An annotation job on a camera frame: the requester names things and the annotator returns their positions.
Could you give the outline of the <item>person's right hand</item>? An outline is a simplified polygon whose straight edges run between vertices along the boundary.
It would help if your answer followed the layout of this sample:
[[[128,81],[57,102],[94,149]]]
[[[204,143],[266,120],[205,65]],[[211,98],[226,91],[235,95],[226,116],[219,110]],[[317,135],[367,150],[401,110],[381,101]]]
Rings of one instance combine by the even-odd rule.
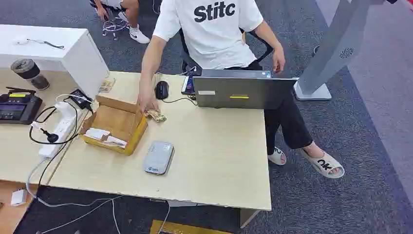
[[[151,87],[140,87],[138,93],[138,105],[142,113],[148,110],[159,110],[154,90]]]

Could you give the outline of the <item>person's left hand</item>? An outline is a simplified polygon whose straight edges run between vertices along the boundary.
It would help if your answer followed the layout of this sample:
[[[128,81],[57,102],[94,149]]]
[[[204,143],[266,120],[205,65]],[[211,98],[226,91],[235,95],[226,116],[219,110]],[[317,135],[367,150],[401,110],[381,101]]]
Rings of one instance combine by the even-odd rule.
[[[286,62],[283,47],[281,44],[278,44],[275,46],[273,55],[272,55],[272,60],[273,60],[273,71],[276,74],[281,73],[284,70],[284,66]]]

